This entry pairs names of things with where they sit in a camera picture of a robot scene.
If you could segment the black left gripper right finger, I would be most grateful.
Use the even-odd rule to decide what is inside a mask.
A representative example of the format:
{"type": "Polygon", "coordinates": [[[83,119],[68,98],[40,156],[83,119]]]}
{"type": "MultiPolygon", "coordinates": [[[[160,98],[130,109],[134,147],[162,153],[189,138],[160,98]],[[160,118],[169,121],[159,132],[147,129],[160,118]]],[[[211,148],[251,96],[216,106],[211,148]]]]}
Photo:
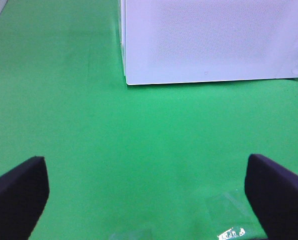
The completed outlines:
{"type": "Polygon", "coordinates": [[[261,154],[251,154],[245,195],[267,238],[298,240],[298,175],[261,154]]]}

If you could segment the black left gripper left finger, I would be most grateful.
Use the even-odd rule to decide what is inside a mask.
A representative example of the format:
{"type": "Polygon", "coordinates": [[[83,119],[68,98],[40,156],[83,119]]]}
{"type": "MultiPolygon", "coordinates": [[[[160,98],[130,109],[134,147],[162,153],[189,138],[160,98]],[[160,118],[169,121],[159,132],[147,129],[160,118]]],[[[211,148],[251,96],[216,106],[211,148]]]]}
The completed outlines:
{"type": "Polygon", "coordinates": [[[27,240],[49,198],[43,156],[31,157],[0,176],[0,240],[27,240]]]}

